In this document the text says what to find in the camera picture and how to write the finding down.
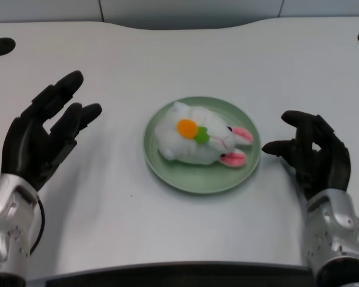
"plush bunny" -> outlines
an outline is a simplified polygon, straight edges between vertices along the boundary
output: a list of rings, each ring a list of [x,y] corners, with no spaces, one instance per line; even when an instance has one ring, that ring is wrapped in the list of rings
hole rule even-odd
[[[252,134],[243,127],[229,127],[215,112],[201,106],[175,102],[156,127],[158,149],[168,160],[193,164],[220,161],[241,167],[246,154],[236,145],[251,145]]]

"plate rim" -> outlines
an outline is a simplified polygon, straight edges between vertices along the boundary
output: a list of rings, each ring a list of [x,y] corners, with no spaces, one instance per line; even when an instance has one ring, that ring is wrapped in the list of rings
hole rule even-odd
[[[261,159],[260,152],[259,152],[259,154],[258,154],[257,160],[255,161],[255,163],[254,163],[252,169],[251,169],[251,170],[246,174],[246,176],[244,176],[241,180],[237,181],[237,183],[235,183],[235,184],[233,184],[233,185],[230,185],[230,186],[227,187],[227,188],[220,188],[220,189],[218,189],[218,190],[213,190],[213,191],[208,192],[208,193],[200,193],[200,192],[197,192],[197,191],[194,191],[194,190],[190,190],[190,189],[187,189],[187,188],[184,188],[184,187],[179,187],[178,185],[173,184],[173,183],[167,181],[166,179],[163,178],[163,176],[161,176],[160,173],[157,172],[157,170],[153,167],[153,165],[151,164],[151,162],[150,162],[150,160],[149,160],[149,158],[148,158],[148,156],[147,156],[147,152],[146,152],[146,150],[145,150],[145,137],[146,137],[146,132],[147,132],[147,129],[148,129],[148,126],[149,126],[151,120],[152,120],[152,119],[156,116],[156,114],[157,114],[159,111],[161,111],[164,107],[166,107],[166,106],[168,106],[168,105],[170,105],[170,104],[172,104],[172,103],[174,103],[174,102],[181,101],[181,100],[185,100],[185,99],[190,99],[190,98],[192,98],[192,97],[205,97],[205,98],[214,99],[214,100],[221,100],[221,101],[223,101],[223,102],[228,103],[229,105],[234,106],[235,108],[237,108],[238,110],[240,110],[241,112],[243,112],[243,113],[246,115],[246,117],[252,122],[252,124],[253,124],[253,126],[254,126],[254,128],[255,128],[257,134],[258,134],[258,144],[259,144],[259,146],[261,147],[261,139],[260,139],[260,135],[259,135],[259,131],[258,131],[257,126],[255,125],[255,123],[254,123],[254,121],[251,119],[251,117],[249,117],[248,114],[246,114],[246,113],[245,113],[243,110],[241,110],[239,107],[237,107],[237,106],[234,105],[233,103],[230,103],[230,102],[227,101],[227,100],[222,100],[222,99],[220,99],[220,98],[218,98],[218,97],[210,97],[210,96],[189,96],[189,97],[182,97],[182,98],[180,98],[180,99],[176,99],[176,100],[173,100],[173,101],[171,101],[171,102],[168,102],[168,103],[164,104],[164,105],[161,106],[159,109],[157,109],[157,111],[149,118],[148,123],[146,124],[145,129],[144,129],[144,135],[143,135],[143,137],[142,137],[142,150],[144,151],[145,161],[148,163],[149,168],[154,172],[154,174],[160,178],[160,180],[162,180],[164,183],[166,183],[166,184],[170,185],[171,187],[174,187],[174,188],[176,188],[176,189],[178,189],[178,190],[180,190],[180,191],[185,191],[185,192],[187,192],[187,193],[200,194],[200,195],[201,195],[201,194],[222,193],[222,192],[224,192],[224,191],[231,190],[232,188],[234,188],[234,187],[240,185],[241,183],[243,183],[243,181],[246,181],[246,180],[257,170],[258,164],[259,164],[260,159]]]

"pink bunny ear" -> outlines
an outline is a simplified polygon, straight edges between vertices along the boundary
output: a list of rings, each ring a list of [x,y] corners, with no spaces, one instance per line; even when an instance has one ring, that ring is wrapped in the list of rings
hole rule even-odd
[[[246,154],[243,151],[236,148],[230,154],[221,157],[220,161],[226,166],[241,167],[246,164]]]
[[[233,133],[236,135],[238,144],[240,145],[251,145],[254,137],[252,134],[243,127],[232,127]]]

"white table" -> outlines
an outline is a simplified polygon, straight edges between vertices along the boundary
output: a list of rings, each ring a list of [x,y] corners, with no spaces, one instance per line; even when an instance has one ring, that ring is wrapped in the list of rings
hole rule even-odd
[[[142,133],[162,105],[195,95],[244,109],[262,143],[294,136],[280,119],[288,109],[321,114],[350,150],[359,216],[358,33],[359,18],[175,31],[0,24],[0,37],[17,43],[0,57],[0,162],[12,119],[69,72],[85,78],[74,99],[103,107],[40,191],[47,223],[29,280],[165,261],[303,264],[302,213],[277,158],[262,154],[256,174],[231,192],[193,196],[152,174]]]

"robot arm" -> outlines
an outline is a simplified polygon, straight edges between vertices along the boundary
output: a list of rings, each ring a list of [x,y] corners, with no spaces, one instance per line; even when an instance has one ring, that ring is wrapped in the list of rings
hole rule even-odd
[[[359,287],[359,220],[346,192],[348,150],[319,115],[287,111],[282,119],[296,138],[270,142],[263,151],[295,168],[306,200],[305,255],[319,287]],[[312,149],[312,143],[320,150]]]
[[[48,86],[12,122],[7,133],[0,174],[0,287],[25,286],[33,251],[29,229],[38,203],[44,215],[37,192],[76,146],[79,131],[101,113],[98,104],[82,107],[73,103],[49,134],[42,127],[72,99],[82,83],[81,72],[75,71]]]

